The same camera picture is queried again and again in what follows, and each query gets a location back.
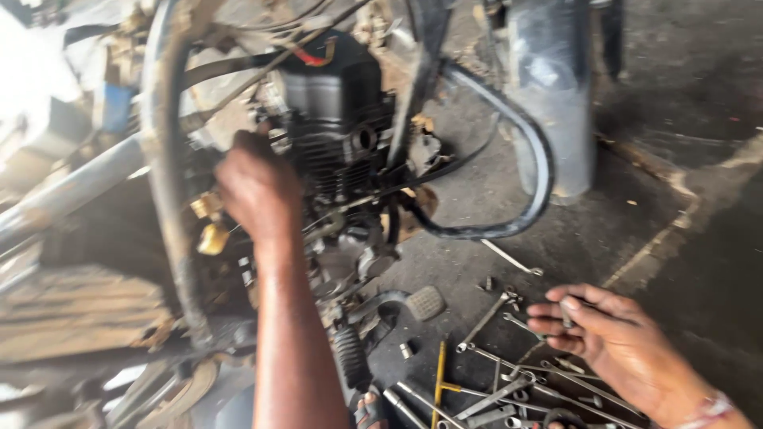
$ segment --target motorcycle engine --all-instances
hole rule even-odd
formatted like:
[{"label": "motorcycle engine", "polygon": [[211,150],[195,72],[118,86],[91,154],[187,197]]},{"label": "motorcycle engine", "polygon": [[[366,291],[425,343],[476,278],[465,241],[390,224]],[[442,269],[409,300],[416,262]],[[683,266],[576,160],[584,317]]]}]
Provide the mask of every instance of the motorcycle engine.
[{"label": "motorcycle engine", "polygon": [[396,243],[388,243],[382,230],[383,204],[334,210],[376,189],[395,100],[382,91],[376,58],[350,34],[328,31],[304,51],[324,64],[290,56],[271,81],[285,106],[279,116],[287,132],[285,155],[304,180],[308,277],[322,299],[379,276],[398,258]]}]

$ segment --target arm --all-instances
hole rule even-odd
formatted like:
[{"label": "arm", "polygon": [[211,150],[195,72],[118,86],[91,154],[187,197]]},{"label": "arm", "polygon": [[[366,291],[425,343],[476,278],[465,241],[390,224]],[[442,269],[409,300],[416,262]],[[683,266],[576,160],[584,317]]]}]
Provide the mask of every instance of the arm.
[{"label": "arm", "polygon": [[[694,413],[716,390],[632,299],[591,285],[566,285],[546,293],[552,304],[532,305],[528,325],[552,335],[549,345],[583,359],[623,399],[665,429],[695,419]],[[562,326],[563,305],[576,323]],[[703,429],[752,429],[737,409]]]},{"label": "arm", "polygon": [[291,166],[257,134],[239,131],[217,180],[249,233],[259,280],[254,428],[342,429],[347,410],[326,331],[307,284],[301,189]]}]

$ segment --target hand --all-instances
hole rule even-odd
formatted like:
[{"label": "hand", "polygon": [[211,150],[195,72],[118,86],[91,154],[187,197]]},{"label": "hand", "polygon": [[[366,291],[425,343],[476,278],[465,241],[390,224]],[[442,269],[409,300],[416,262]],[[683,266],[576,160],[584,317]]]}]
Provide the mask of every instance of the hand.
[{"label": "hand", "polygon": [[[713,388],[632,299],[585,284],[559,286],[546,298],[554,303],[527,309],[533,317],[530,329],[552,335],[551,347],[585,359],[615,392],[660,426],[682,423],[713,395]],[[577,326],[562,326],[559,302]]]},{"label": "hand", "polygon": [[215,176],[225,208],[255,244],[299,234],[302,191],[292,167],[270,147],[270,124],[239,130]]}]

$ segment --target bracelet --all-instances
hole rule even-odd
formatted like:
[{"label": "bracelet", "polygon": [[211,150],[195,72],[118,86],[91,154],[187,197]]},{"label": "bracelet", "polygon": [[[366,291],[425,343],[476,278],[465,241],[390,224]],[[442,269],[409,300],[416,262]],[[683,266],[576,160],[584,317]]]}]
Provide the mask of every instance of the bracelet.
[{"label": "bracelet", "polygon": [[705,398],[686,422],[679,424],[675,429],[701,429],[724,418],[734,409],[731,399],[725,393],[716,390],[715,397]]}]

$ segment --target gray cylinder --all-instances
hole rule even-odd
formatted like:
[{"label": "gray cylinder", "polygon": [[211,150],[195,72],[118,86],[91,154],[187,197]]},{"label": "gray cylinder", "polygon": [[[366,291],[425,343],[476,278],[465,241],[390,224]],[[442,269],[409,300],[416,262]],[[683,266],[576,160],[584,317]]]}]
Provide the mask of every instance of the gray cylinder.
[{"label": "gray cylinder", "polygon": [[[507,21],[507,94],[549,139],[556,167],[552,203],[571,204],[593,185],[596,166],[588,0],[513,0]],[[516,129],[513,138],[522,187],[532,195],[533,155]]]}]

